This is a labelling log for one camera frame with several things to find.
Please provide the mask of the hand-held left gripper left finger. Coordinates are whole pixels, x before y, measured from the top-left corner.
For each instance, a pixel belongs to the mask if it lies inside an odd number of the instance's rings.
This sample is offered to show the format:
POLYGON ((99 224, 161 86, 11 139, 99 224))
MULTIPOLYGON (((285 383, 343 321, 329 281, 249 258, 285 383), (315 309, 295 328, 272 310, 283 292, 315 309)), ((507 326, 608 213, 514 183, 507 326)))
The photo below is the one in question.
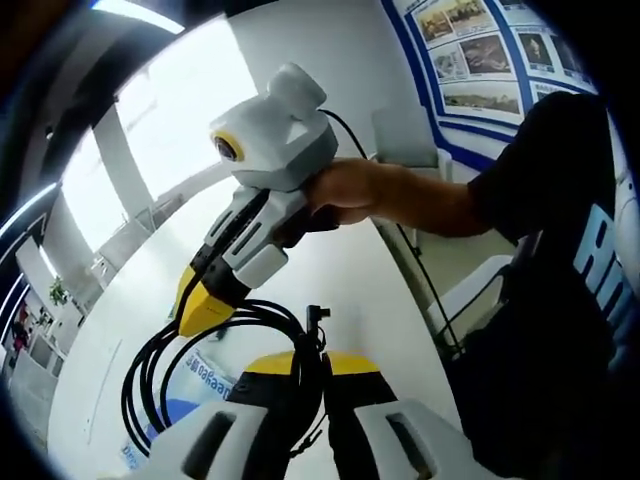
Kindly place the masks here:
POLYGON ((326 380, 314 349, 262 356, 225 401, 196 408, 152 443, 151 479, 282 479, 311 443, 326 380))

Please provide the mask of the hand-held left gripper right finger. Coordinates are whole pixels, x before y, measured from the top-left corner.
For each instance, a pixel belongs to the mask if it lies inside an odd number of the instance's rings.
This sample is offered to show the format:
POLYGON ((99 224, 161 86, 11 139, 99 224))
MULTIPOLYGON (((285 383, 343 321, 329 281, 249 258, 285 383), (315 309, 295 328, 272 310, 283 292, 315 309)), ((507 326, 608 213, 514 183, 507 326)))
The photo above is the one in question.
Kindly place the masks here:
POLYGON ((470 442, 417 400, 398 398, 360 354, 329 351, 324 405, 341 479, 487 479, 470 442))

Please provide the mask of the person's right hand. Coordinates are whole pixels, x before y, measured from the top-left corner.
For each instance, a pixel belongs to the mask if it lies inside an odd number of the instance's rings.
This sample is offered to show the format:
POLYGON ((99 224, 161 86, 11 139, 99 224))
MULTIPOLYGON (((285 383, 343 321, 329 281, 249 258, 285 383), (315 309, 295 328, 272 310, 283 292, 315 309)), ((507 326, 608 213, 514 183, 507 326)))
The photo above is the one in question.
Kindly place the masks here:
POLYGON ((376 162, 340 158, 318 173, 306 187, 314 213, 328 207, 339 225, 350 225, 377 214, 387 170, 376 162))

